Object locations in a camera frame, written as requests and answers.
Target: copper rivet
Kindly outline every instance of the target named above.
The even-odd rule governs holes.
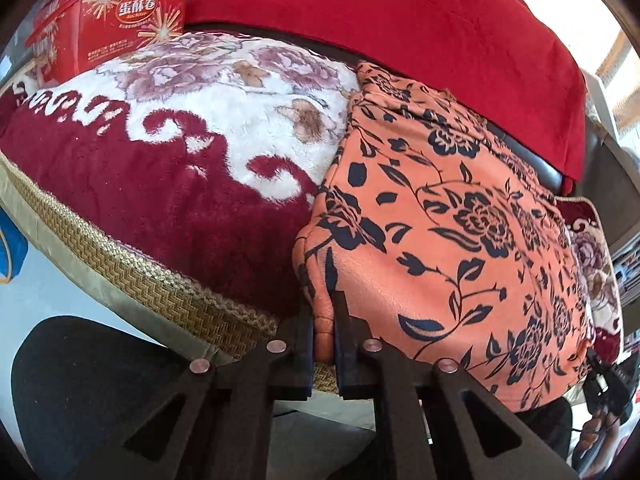
[[[367,352],[380,352],[382,350],[382,342],[380,339],[367,339],[362,343],[362,347]]]
[[[281,339],[274,339],[267,343],[267,350],[272,354],[282,354],[287,349],[287,344]]]
[[[191,361],[189,365],[189,370],[191,370],[194,374],[205,374],[211,368],[211,363],[206,359],[196,359],[195,361]]]
[[[438,361],[438,368],[440,369],[440,371],[446,374],[452,374],[453,372],[458,371],[458,363],[453,359],[445,357],[444,359],[440,359]]]

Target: beige fabric edge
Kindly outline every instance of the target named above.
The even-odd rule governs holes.
[[[83,263],[24,201],[3,164],[0,164],[0,206],[27,240],[68,279],[129,324],[189,360],[211,359],[218,352],[213,345],[156,314]]]

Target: blue sign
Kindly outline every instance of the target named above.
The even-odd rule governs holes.
[[[20,274],[28,249],[27,239],[0,208],[0,283],[7,278],[12,280]]]

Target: triangular cutout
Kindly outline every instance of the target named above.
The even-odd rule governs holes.
[[[465,392],[464,401],[487,457],[493,458],[522,444],[520,437],[475,393]]]
[[[178,422],[186,397],[174,397],[161,412],[140,428],[124,444],[129,451],[137,453],[152,462],[159,462]]]

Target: black metal bracket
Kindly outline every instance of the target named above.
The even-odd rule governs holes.
[[[407,358],[350,316],[343,293],[332,299],[338,389],[344,399],[374,401],[380,480],[577,478],[455,361]],[[74,478],[264,479],[274,400],[311,394],[308,305],[276,338],[219,368],[192,363]]]

